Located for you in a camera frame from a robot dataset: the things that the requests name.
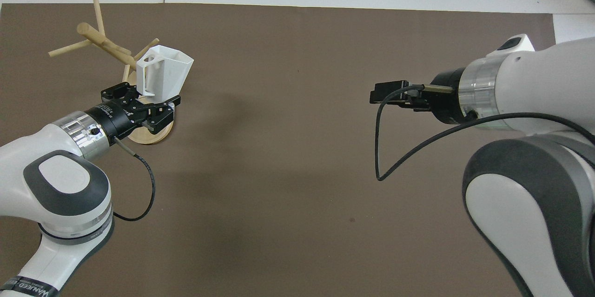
black cable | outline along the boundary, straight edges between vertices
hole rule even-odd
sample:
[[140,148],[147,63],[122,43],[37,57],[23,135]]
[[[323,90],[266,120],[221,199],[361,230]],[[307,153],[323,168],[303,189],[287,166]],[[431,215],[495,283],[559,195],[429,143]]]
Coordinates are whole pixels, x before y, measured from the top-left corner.
[[375,147],[374,147],[374,153],[376,155],[376,179],[378,181],[383,181],[390,174],[392,174],[397,168],[399,168],[399,166],[401,164],[403,164],[403,162],[405,162],[408,158],[410,158],[412,155],[417,153],[419,150],[421,150],[425,146],[428,146],[429,144],[435,142],[436,140],[438,140],[440,138],[444,138],[444,137],[448,136],[449,134],[453,134],[454,132],[464,130],[468,127],[488,123],[491,121],[502,120],[502,119],[531,118],[531,119],[546,119],[546,120],[554,121],[556,123],[560,123],[562,125],[572,128],[574,131],[578,132],[579,134],[581,134],[582,136],[587,138],[587,140],[595,146],[595,136],[591,132],[587,131],[586,128],[578,125],[577,123],[574,123],[573,121],[568,120],[568,119],[564,119],[563,117],[558,117],[558,116],[550,115],[547,113],[537,113],[537,112],[504,113],[502,115],[494,115],[494,116],[489,116],[489,117],[485,117],[482,119],[476,119],[476,120],[470,121],[469,123],[457,125],[453,128],[449,128],[448,130],[446,130],[444,132],[440,132],[439,134],[436,134],[435,136],[433,136],[433,137],[423,141],[419,145],[415,146],[412,150],[408,151],[408,153],[403,155],[403,157],[400,158],[399,161],[397,161],[393,166],[391,166],[391,168],[389,168],[389,170],[387,172],[385,172],[385,174],[380,176],[380,168],[379,168],[380,159],[378,157],[378,134],[380,132],[380,115],[382,113],[382,109],[384,108],[384,105],[387,104],[387,102],[389,102],[391,100],[391,98],[393,98],[397,94],[407,91],[406,89],[410,88],[410,87],[414,87],[414,86],[405,87],[403,89],[396,90],[395,92],[389,94],[381,102],[380,106],[378,107],[378,113],[376,114],[376,142],[375,142]]
[[120,140],[117,140],[116,138],[116,143],[122,147],[126,152],[128,152],[130,155],[132,155],[133,157],[136,157],[140,162],[143,163],[143,165],[145,165],[145,167],[147,168],[147,171],[149,172],[149,176],[151,177],[151,200],[149,200],[149,206],[147,206],[147,209],[145,210],[145,212],[143,212],[142,215],[136,217],[136,218],[128,218],[128,217],[124,217],[123,215],[120,215],[116,212],[113,212],[113,215],[115,217],[118,217],[122,220],[125,221],[137,221],[137,220],[141,220],[143,218],[145,218],[145,216],[149,213],[149,211],[151,210],[151,208],[153,207],[153,203],[155,202],[155,176],[153,175],[153,170],[151,170],[151,167],[149,166],[149,164],[145,161],[145,159],[143,159],[142,157],[140,157],[138,154],[134,153],[133,151],[131,151],[128,147],[126,147]]

wooden dowel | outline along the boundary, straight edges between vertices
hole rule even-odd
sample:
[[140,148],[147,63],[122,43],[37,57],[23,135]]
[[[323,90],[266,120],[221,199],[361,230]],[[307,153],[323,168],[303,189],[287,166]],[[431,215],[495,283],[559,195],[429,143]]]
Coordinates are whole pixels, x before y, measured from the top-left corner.
[[89,40],[83,40],[83,41],[79,41],[76,44],[72,44],[72,45],[68,45],[59,49],[55,49],[53,51],[49,51],[47,52],[47,54],[49,54],[49,56],[54,57],[57,55],[62,55],[64,53],[68,53],[70,51],[74,51],[75,49],[79,49],[79,48],[83,48],[85,46],[88,45],[92,45],[93,43]]
[[143,55],[149,50],[149,48],[157,45],[159,43],[159,39],[155,38],[151,41],[148,45],[146,45],[137,55],[134,56],[134,60],[138,61],[142,58]]
[[122,77],[122,82],[128,82],[128,76],[130,75],[130,65],[124,66],[124,76]]
[[101,7],[99,7],[99,0],[93,0],[93,6],[95,7],[95,17],[97,18],[97,28],[99,29],[99,33],[105,35],[106,29],[104,28],[104,18],[101,16]]
[[115,57],[123,64],[130,65],[130,68],[132,68],[133,70],[136,70],[136,61],[134,61],[134,59],[132,59],[132,56],[126,55],[122,52],[118,52],[113,48],[108,48],[108,47],[104,47],[104,46],[100,46],[100,48],[102,50],[108,52],[111,56]]
[[78,32],[81,36],[89,39],[95,45],[98,45],[101,49],[108,52],[111,56],[115,57],[116,59],[120,60],[125,65],[130,65],[130,68],[136,70],[136,61],[132,56],[124,54],[122,52],[116,51],[113,48],[109,48],[103,45],[104,41],[111,42],[110,39],[107,39],[106,36],[99,33],[98,30],[95,30],[93,26],[82,22],[78,26],[76,26],[76,32]]
[[104,40],[104,42],[101,43],[103,46],[108,47],[108,48],[113,48],[118,52],[122,52],[126,55],[132,55],[132,52],[130,52],[129,50],[125,49],[124,47],[118,46],[116,44],[114,44],[112,41],[110,40]]

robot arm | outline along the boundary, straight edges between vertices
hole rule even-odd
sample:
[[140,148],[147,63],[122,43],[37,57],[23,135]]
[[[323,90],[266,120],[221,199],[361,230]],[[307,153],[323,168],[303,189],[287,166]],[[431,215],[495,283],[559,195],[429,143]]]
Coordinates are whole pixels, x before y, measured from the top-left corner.
[[[535,52],[521,34],[465,68],[439,74],[431,89],[405,91],[414,86],[396,81],[370,93],[381,107],[431,111],[443,123],[461,124],[448,132],[499,119],[480,126],[527,135],[482,147],[463,179],[472,223],[524,296],[595,296],[593,54],[595,38]],[[515,113],[532,118],[505,119]]]
[[[153,47],[138,63],[138,88],[123,82],[105,89],[101,104],[0,147],[0,215],[36,221],[42,234],[37,252],[0,286],[0,296],[57,296],[109,240],[110,181],[90,161],[140,126],[157,134],[170,124],[191,65],[179,51]],[[140,91],[148,103],[139,101]]]

wooden mug tree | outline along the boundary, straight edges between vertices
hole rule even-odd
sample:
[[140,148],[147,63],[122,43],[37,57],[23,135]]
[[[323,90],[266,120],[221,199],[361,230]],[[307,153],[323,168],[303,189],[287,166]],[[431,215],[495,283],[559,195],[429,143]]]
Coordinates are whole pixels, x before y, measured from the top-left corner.
[[[140,60],[142,56],[149,50],[149,48],[157,45],[159,43],[159,39],[155,38],[151,41],[148,45],[146,45],[140,52],[136,55],[132,56],[132,52],[128,49],[116,45],[106,37],[106,29],[104,28],[104,20],[101,15],[101,8],[99,6],[99,0],[93,0],[93,6],[95,7],[95,17],[97,18],[97,28],[95,30],[91,25],[87,24],[86,22],[80,23],[76,26],[76,31],[86,40],[79,41],[78,43],[68,45],[59,49],[55,49],[54,51],[48,52],[49,56],[54,57],[58,56],[70,51],[74,51],[76,49],[80,49],[86,47],[88,45],[95,45],[98,48],[106,51],[111,56],[115,57],[117,60],[122,62],[124,66],[124,75],[122,77],[122,82],[128,82],[131,85],[136,85],[136,61]],[[169,133],[172,131],[172,127],[174,122],[172,121],[168,126],[166,126],[163,130],[161,130],[157,134],[151,134],[149,130],[145,127],[140,127],[134,130],[128,138],[130,140],[140,143],[143,145],[151,145],[160,142],[163,140]]]

